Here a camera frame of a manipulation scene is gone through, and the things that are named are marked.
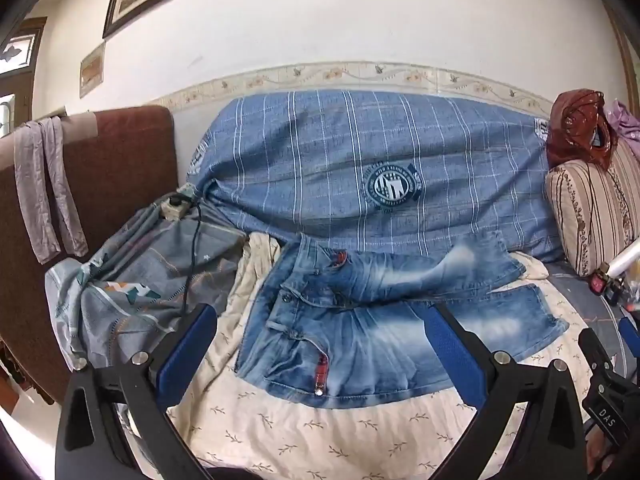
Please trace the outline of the person's right hand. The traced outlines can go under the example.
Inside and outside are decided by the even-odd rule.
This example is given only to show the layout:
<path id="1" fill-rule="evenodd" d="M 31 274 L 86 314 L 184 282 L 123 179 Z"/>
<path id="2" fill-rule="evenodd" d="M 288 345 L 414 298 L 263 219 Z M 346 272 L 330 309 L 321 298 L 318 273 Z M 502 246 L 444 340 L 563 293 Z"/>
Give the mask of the person's right hand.
<path id="1" fill-rule="evenodd" d="M 594 425 L 586 435 L 588 479 L 637 479 L 636 444 L 637 437 L 633 434 L 623 446 L 616 448 Z"/>

